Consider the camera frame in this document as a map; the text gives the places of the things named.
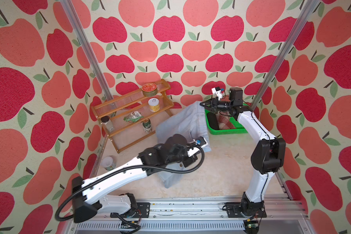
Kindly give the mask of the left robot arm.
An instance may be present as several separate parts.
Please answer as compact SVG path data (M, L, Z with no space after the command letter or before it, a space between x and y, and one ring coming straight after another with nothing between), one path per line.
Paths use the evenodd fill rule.
M158 172L188 174L201 167L205 160L207 140L200 136L191 142L180 134L168 138L165 143L146 148L126 164L101 176L72 179L72 192L59 205L55 219L59 222L72 219L85 222L98 213L127 214L137 209L135 197L126 193L117 198L108 194L120 187Z

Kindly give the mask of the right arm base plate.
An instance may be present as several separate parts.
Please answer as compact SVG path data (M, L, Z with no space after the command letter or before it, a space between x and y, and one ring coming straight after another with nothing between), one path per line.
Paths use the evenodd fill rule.
M252 219L255 217L266 218L267 213L264 208L263 202L253 203L253 202L227 202L221 208L225 211L229 218L246 218Z

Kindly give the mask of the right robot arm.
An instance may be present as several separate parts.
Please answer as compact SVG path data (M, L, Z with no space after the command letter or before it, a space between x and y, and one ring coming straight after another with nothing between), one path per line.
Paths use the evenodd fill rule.
M229 116L239 122L256 143L251 156L251 164L255 172L240 203L241 214L252 217L264 208L264 196L269 182L284 164L286 142L270 133L255 116L252 108L243 104L241 88L230 88L229 101L222 100L224 92L223 88L212 88L212 94L216 97L201 102L200 106L214 114L228 112Z

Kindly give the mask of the green plastic basket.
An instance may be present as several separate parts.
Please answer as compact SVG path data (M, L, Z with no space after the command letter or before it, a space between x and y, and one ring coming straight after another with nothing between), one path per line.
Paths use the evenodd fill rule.
M205 109L205 119L207 128L212 135L229 135L245 134L247 130L234 119L229 112L232 108L230 101L218 101L213 103L212 100L200 104Z

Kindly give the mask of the red plaid skirt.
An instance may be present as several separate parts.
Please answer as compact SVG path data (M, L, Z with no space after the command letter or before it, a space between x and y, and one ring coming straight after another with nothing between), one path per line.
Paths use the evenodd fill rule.
M217 114L217 121L219 124L220 130L230 130L230 129L236 129L236 127L232 124L231 117Z

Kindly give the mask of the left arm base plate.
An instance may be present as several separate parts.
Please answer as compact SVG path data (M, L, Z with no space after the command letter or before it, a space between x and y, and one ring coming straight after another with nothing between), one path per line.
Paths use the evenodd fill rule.
M114 203L109 206L109 213L117 213L123 218L148 218L150 203L131 203L129 201Z

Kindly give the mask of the black skirt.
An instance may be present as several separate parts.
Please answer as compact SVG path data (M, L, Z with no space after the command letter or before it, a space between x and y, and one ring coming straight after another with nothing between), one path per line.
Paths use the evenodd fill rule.
M208 119L208 124L209 127L213 130L220 130L219 124L217 121L217 116L215 113L209 112L207 113L207 119Z

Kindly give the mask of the light denim skirt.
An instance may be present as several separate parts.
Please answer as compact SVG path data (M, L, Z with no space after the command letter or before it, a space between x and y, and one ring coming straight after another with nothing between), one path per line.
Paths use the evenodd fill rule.
M205 153L211 151L205 109L200 106L200 103L201 101L194 102L178 114L159 124L156 127L158 143L165 143L168 138L175 134L180 134L185 137L186 143L191 142L198 137L204 137L207 141L207 146L203 147L203 150ZM171 164L166 168L185 170L185 167L180 166L180 164ZM167 189L177 184L182 178L182 174L169 172L159 172L157 175Z

